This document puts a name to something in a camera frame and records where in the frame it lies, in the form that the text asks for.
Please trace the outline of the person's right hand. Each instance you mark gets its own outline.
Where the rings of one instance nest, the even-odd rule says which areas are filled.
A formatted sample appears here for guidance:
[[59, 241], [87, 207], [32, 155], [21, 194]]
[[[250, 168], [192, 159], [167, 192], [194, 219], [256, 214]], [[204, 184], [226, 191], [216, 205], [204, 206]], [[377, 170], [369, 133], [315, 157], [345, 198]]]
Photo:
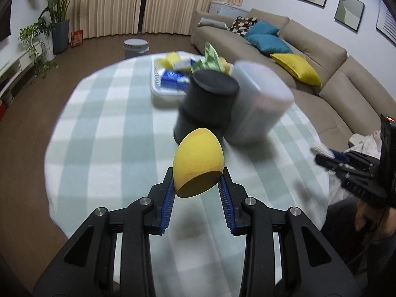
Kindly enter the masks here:
[[367, 221], [376, 224], [374, 239], [379, 241], [395, 233], [395, 210], [392, 208], [376, 209], [360, 200], [356, 206], [355, 228], [360, 231]]

